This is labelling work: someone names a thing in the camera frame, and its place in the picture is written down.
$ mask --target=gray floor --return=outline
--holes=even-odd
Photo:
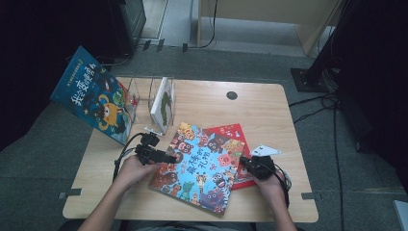
[[[166,40],[162,51],[157,52],[154,46],[146,51],[138,49],[127,63],[114,67],[112,74],[280,84],[289,103],[321,95],[298,92],[294,86],[290,69],[308,68],[314,58],[303,54],[291,25],[270,26],[282,27],[283,34],[288,36],[278,38],[282,35],[274,32],[273,45],[268,44],[269,38],[257,43],[251,36],[245,38],[244,31],[231,31],[242,38],[227,41],[220,33],[216,46],[183,53],[184,42],[194,44],[193,36],[190,37],[194,34],[190,13],[186,13],[189,3],[190,0],[169,0],[161,32],[161,39]],[[224,29],[217,24],[221,31],[228,29],[227,21],[223,23]],[[246,45],[254,48],[246,50]],[[319,101],[293,106],[293,120],[320,108]],[[408,202],[408,196],[394,168],[376,154],[356,152],[348,123],[342,111],[337,111],[341,191],[333,113],[326,110],[295,125],[312,190],[319,198],[316,201],[319,220],[296,226],[305,230],[341,230],[343,193],[344,230],[400,230],[393,201]],[[64,199],[58,195],[70,189],[90,132],[87,124],[50,103],[27,135],[0,153],[0,230],[57,230],[66,222],[62,215]],[[259,230],[273,230],[272,223],[257,226]]]

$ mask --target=red book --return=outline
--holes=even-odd
[[[224,125],[219,127],[207,128],[207,131],[211,131],[223,136],[228,136],[231,139],[242,141],[245,143],[243,147],[243,156],[251,158],[248,143],[243,135],[242,127],[239,123]],[[241,164],[238,165],[237,175],[235,177],[233,190],[240,189],[243,187],[253,186],[256,183],[253,181],[253,176],[243,167]]]

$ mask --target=book cover illustration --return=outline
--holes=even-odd
[[[162,164],[149,186],[192,206],[223,215],[244,143],[181,123],[167,153],[176,164]]]
[[[150,114],[159,126],[163,134],[166,133],[168,125],[172,121],[171,100],[173,95],[173,83],[167,77],[162,79],[159,89],[156,93]]]
[[[237,141],[242,141],[243,143],[245,143],[243,148],[243,156],[251,158],[248,143],[246,142],[242,127],[239,123],[207,128],[206,130],[221,134],[222,136],[230,137],[231,139]],[[235,177],[234,186],[232,187],[232,189],[235,190],[243,187],[253,186],[256,184],[253,179],[254,177],[251,175],[251,173],[249,173],[243,165],[239,164],[237,169],[237,176]]]
[[[50,99],[107,136],[127,142],[137,99],[84,47],[78,47]]]

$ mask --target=white book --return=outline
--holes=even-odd
[[[167,77],[164,77],[157,90],[153,106],[150,110],[150,115],[163,134],[166,133],[167,127],[172,118],[172,92],[172,81]]]

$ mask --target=standing book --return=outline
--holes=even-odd
[[[239,123],[207,128],[206,130],[221,134],[222,136],[230,137],[231,139],[237,141],[242,141],[243,143],[245,143],[245,146],[243,148],[243,156],[249,159],[251,158],[248,143],[246,142],[242,127]],[[236,190],[248,186],[253,186],[256,184],[253,179],[254,176],[251,175],[251,173],[249,173],[242,164],[239,164],[237,169],[237,176],[235,177],[234,186],[232,187],[232,189]]]
[[[169,124],[172,122],[173,109],[171,102],[174,100],[173,95],[173,81],[172,79],[164,77],[150,110],[150,115],[163,134],[166,133]]]
[[[223,215],[243,147],[241,141],[183,122],[167,149],[176,164],[162,164],[149,187]]]
[[[50,99],[125,144],[137,99],[84,47],[78,47]]]

